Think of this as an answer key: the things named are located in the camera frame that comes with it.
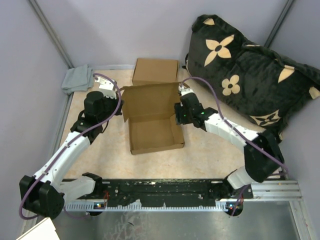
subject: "cardboard box lid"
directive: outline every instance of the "cardboard box lid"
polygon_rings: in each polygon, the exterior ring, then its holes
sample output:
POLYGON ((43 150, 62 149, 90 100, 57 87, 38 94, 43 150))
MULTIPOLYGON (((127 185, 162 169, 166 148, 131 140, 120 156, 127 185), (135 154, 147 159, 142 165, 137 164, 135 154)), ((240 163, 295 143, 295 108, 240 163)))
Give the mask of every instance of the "cardboard box lid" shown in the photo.
POLYGON ((176 82, 178 68, 178 60, 138 58, 132 77, 132 84, 137 86, 176 82))
POLYGON ((174 103, 180 101, 178 82, 124 87, 124 121, 129 121, 133 155, 183 148, 184 136, 176 124, 174 103))

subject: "wooden tabletop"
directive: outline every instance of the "wooden tabletop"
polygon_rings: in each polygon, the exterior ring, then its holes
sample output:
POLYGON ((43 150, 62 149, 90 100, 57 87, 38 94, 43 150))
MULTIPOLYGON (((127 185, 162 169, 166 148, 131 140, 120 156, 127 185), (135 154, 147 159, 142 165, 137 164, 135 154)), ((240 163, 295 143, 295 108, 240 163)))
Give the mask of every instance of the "wooden tabletop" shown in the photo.
MULTIPOLYGON (((99 70, 118 82, 118 86, 131 86, 133 69, 99 70)), ((184 69, 178 72, 178 80, 189 77, 184 69)), ((197 94, 204 108, 217 109, 212 94, 189 80, 187 84, 197 94)), ((90 91, 96 91, 94 83, 90 91)), ((84 109, 88 92, 75 92, 65 124, 62 141, 70 132, 78 114, 84 109)), ((263 129, 246 120, 227 105, 221 103, 223 115, 229 120, 255 131, 263 129)), ((223 138, 204 132, 193 125, 182 126, 185 146, 160 152, 132 155, 129 148, 128 123, 122 116, 113 117, 106 131, 78 158, 65 178, 78 178, 89 172, 104 179, 200 179, 224 178, 233 170, 244 165, 244 155, 223 138)))

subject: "cushion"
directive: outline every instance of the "cushion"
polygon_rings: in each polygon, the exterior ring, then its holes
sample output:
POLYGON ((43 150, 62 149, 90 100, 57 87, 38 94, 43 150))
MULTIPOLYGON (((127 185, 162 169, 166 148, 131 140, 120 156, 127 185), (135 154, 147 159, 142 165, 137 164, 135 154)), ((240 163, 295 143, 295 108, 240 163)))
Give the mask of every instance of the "cushion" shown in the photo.
POLYGON ((246 39, 217 15, 199 16, 192 25, 185 67, 206 79, 221 101, 276 135, 320 96, 318 69, 246 39))

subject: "white wall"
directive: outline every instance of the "white wall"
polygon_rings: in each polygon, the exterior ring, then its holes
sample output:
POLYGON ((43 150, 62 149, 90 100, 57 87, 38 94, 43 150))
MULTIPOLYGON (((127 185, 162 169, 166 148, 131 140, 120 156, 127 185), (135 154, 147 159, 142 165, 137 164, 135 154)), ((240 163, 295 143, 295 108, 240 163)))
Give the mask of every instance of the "white wall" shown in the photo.
POLYGON ((16 239, 19 181, 47 160, 67 67, 26 0, 0 2, 0 240, 16 239))
POLYGON ((184 61, 191 25, 217 14, 263 45, 286 0, 38 0, 76 66, 184 61))
MULTIPOLYGON (((271 48, 320 69, 320 1, 295 1, 271 48)), ((280 145, 291 175, 301 188, 315 227, 320 221, 320 98, 289 122, 280 145)), ((316 228, 320 238, 320 229, 316 228)))

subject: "towel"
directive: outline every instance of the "towel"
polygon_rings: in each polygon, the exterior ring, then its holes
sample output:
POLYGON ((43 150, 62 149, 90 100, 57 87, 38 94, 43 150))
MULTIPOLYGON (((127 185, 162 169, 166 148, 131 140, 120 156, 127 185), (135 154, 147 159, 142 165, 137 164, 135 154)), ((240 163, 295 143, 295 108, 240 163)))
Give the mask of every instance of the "towel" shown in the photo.
POLYGON ((88 67, 88 64, 69 69, 61 86, 62 91, 71 94, 92 88, 94 86, 93 71, 91 67, 88 67))

